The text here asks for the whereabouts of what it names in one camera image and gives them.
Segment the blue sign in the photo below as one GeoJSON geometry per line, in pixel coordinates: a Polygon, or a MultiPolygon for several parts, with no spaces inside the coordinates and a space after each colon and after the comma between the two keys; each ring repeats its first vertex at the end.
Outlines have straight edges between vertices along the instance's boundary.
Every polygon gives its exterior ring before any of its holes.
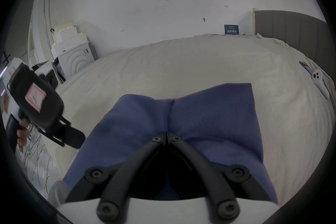
{"type": "Polygon", "coordinates": [[[225,34],[239,34],[238,25],[224,25],[225,34]]]}

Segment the white bedsheet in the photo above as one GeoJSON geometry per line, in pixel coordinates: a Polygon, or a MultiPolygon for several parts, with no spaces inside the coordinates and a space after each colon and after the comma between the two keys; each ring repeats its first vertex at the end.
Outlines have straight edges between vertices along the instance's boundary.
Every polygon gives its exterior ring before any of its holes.
{"type": "MultiPolygon", "coordinates": [[[[178,98],[223,83],[251,83],[264,164],[283,205],[317,167],[335,123],[334,83],[324,75],[326,100],[299,60],[306,61],[282,41],[206,34],[109,54],[58,92],[65,118],[88,136],[124,94],[178,98]]],[[[44,142],[65,175],[78,150],[44,142]]]]}

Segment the gray upholstered headboard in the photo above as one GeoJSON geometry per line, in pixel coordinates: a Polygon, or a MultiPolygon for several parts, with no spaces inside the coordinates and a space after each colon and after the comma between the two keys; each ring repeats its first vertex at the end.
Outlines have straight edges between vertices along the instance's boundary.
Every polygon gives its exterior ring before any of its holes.
{"type": "Polygon", "coordinates": [[[254,34],[274,37],[316,62],[336,82],[335,46],[328,25],[317,18],[290,11],[255,10],[254,34]]]}

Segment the washing machine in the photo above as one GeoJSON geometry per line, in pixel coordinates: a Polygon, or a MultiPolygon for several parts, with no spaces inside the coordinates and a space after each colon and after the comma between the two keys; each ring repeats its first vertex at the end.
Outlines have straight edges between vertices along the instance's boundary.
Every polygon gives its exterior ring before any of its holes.
{"type": "Polygon", "coordinates": [[[58,60],[65,79],[69,79],[95,61],[88,41],[62,52],[58,55],[58,60]]]}

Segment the blue cloth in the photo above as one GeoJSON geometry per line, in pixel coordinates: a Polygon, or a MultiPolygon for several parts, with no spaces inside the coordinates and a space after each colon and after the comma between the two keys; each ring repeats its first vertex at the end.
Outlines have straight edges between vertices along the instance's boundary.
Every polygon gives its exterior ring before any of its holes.
{"type": "Polygon", "coordinates": [[[91,166],[126,161],[162,132],[173,132],[211,162],[245,165],[271,200],[263,144],[250,83],[222,84],[178,99],[124,95],[96,125],[67,174],[72,189],[91,166]]]}

